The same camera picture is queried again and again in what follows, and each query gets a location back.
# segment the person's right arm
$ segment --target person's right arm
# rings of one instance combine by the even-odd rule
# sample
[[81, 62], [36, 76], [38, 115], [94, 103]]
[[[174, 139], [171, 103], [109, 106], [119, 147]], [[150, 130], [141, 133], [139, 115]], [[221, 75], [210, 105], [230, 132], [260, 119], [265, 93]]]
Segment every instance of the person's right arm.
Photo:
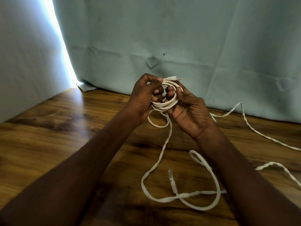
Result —
[[[198, 144], [246, 225], [301, 225], [301, 210], [259, 174], [215, 125], [204, 100], [182, 84], [168, 113]], [[167, 98], [173, 96], [167, 89]]]

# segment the person's right hand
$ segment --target person's right hand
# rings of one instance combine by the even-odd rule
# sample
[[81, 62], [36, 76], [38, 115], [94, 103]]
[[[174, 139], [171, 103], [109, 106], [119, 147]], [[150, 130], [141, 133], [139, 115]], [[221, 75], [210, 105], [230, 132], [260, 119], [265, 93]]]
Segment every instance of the person's right hand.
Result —
[[[215, 123], [204, 100], [190, 93], [179, 81], [175, 82], [182, 87], [183, 92], [180, 87], [177, 87], [178, 103], [167, 113], [175, 119], [184, 132], [197, 140], [208, 126], [215, 126]], [[173, 97], [173, 90], [172, 86], [166, 88], [166, 100], [164, 102]]]

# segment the wooden surface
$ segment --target wooden surface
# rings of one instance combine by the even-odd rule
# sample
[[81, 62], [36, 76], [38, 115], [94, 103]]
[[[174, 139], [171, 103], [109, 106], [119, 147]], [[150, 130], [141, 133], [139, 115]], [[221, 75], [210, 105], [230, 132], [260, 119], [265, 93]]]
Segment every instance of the wooden surface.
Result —
[[[95, 90], [69, 89], [0, 125], [0, 207], [38, 177], [76, 152], [123, 108], [129, 96]], [[151, 119], [166, 123], [160, 114]], [[301, 148], [301, 125], [247, 117], [253, 128], [281, 142]], [[242, 115], [217, 119], [219, 127], [254, 167], [275, 161], [301, 180], [301, 152], [265, 139], [244, 123]], [[198, 212], [179, 200], [158, 203], [141, 189], [141, 178], [157, 162], [169, 128], [145, 122], [118, 151], [85, 209], [82, 225], [238, 225], [223, 195], [212, 210]], [[173, 196], [168, 169], [173, 169], [179, 192], [215, 190], [209, 172], [194, 162], [188, 151], [193, 140], [173, 122], [173, 132], [158, 168], [145, 180], [156, 198]], [[301, 207], [301, 189], [277, 167], [260, 172], [289, 199]], [[187, 200], [209, 205], [214, 196]]]

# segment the person's left arm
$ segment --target person's left arm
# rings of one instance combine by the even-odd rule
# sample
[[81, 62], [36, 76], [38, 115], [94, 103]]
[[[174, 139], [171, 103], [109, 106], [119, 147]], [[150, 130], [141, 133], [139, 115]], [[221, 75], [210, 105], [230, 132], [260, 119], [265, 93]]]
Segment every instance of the person's left arm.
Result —
[[152, 94], [158, 94], [159, 99], [162, 97], [161, 84], [162, 78], [144, 74], [135, 84], [126, 107], [79, 151], [6, 205], [0, 212], [0, 224], [75, 225], [115, 153], [146, 120]]

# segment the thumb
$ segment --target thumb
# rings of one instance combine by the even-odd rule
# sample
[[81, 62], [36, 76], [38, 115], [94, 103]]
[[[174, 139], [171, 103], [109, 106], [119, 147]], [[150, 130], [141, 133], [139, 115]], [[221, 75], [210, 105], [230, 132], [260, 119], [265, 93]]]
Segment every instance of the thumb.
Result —
[[197, 97], [192, 97], [190, 95], [185, 94], [182, 91], [181, 87], [177, 87], [176, 93], [177, 93], [178, 100], [182, 101], [182, 102], [184, 102], [186, 104], [193, 105], [193, 104], [196, 104], [197, 101], [198, 101]]
[[159, 86], [162, 85], [162, 82], [163, 82], [163, 78], [157, 78], [151, 81], [150, 84], [148, 84], [149, 91], [153, 92], [154, 90], [159, 88]]

